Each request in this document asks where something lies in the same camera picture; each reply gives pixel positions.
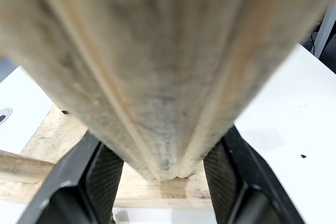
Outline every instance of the carbon fiber texture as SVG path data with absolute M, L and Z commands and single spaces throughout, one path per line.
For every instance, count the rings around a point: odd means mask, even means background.
M 238 195 L 238 181 L 222 142 L 205 157 L 204 169 L 218 224 L 226 224 Z
M 101 144 L 87 172 L 86 190 L 100 224 L 109 224 L 123 161 Z

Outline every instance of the wooden board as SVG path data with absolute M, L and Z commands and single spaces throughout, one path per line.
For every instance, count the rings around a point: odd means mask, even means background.
M 71 115 L 64 115 L 53 106 L 29 140 L 21 154 L 56 163 L 85 134 L 87 128 Z M 176 178 L 167 182 L 146 180 L 129 165 L 124 164 L 115 207 L 139 208 L 196 208 L 211 209 L 210 194 L 203 165 L 189 178 Z M 27 204 L 41 182 L 34 184 L 0 183 L 0 199 Z
M 0 45 L 145 178 L 187 177 L 329 0 L 0 0 Z

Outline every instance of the wood grain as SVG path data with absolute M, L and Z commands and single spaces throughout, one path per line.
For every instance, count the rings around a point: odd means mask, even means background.
M 85 134 L 87 128 L 72 115 L 64 115 L 54 106 L 21 155 L 56 163 Z M 35 184 L 0 183 L 0 199 L 27 204 L 41 182 Z M 124 164 L 115 207 L 211 209 L 212 204 L 203 165 L 189 178 L 167 182 L 146 180 Z
M 0 44 L 145 178 L 187 177 L 329 0 L 0 0 Z
M 0 179 L 5 181 L 42 182 L 54 167 L 53 163 L 0 151 Z

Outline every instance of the wooden stick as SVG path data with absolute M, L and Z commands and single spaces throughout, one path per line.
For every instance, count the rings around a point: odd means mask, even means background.
M 54 164 L 0 151 L 0 179 L 6 181 L 36 183 L 42 182 Z
M 146 178 L 186 177 L 329 0 L 0 0 L 0 45 Z

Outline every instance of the white surface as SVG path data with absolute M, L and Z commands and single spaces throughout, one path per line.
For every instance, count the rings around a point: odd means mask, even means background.
M 114 208 L 119 224 L 216 224 L 212 210 Z
M 306 223 L 335 223 L 335 118 L 336 75 L 297 46 L 236 121 Z
M 0 150 L 20 153 L 53 104 L 21 67 L 0 82 L 0 109 L 13 110 L 0 124 Z
M 0 149 L 19 153 L 52 102 L 21 69 L 4 81 L 0 93 L 6 89 L 11 95 L 7 99 L 0 97 L 0 108 L 10 107 L 13 114 L 0 125 Z M 334 223 L 335 98 L 335 74 L 297 46 L 236 121 L 242 136 L 266 159 L 309 224 Z M 1 223 L 14 224 L 23 209 L 23 205 L 0 202 Z M 216 223 L 213 212 L 207 210 L 113 212 L 122 223 L 128 219 L 131 224 Z

